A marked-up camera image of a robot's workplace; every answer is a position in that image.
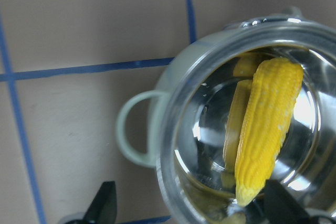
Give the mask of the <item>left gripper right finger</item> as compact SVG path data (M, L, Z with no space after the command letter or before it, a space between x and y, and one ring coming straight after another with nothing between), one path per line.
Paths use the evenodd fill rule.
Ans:
M276 180L266 180L263 207L269 223L310 223L309 214Z

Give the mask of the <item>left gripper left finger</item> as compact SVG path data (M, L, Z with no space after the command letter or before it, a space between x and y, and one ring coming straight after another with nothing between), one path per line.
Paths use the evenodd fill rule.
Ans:
M84 223L115 223L117 218L117 193L114 181L103 182L86 211Z

